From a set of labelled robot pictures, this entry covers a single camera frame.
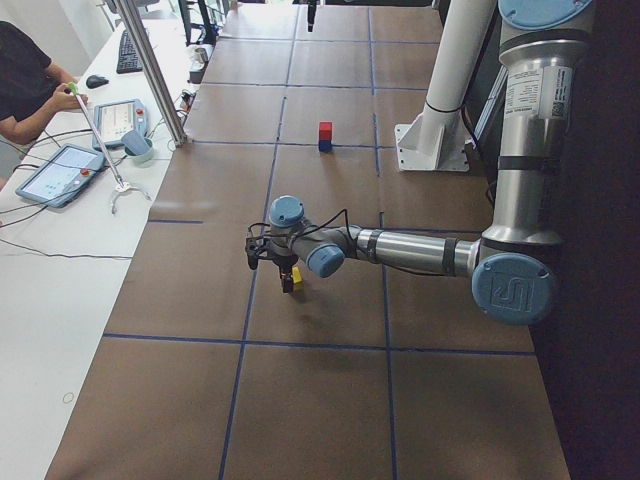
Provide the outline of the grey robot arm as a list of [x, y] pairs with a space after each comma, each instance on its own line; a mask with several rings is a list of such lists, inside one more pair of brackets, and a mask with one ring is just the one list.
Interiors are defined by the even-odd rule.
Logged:
[[552, 266], [560, 236], [549, 216], [570, 116], [577, 63], [585, 55], [592, 1], [454, 1], [444, 23], [423, 111], [395, 128], [404, 173], [460, 179], [478, 158], [492, 114], [502, 117], [496, 177], [487, 195], [464, 183], [440, 186], [432, 213], [460, 219], [484, 214], [480, 237], [465, 241], [350, 222], [312, 222], [293, 196], [275, 199], [262, 232], [246, 242], [251, 265], [278, 266], [282, 288], [294, 288], [298, 262], [320, 277], [357, 259], [412, 274], [466, 277], [479, 309], [507, 325], [531, 325], [552, 309]]

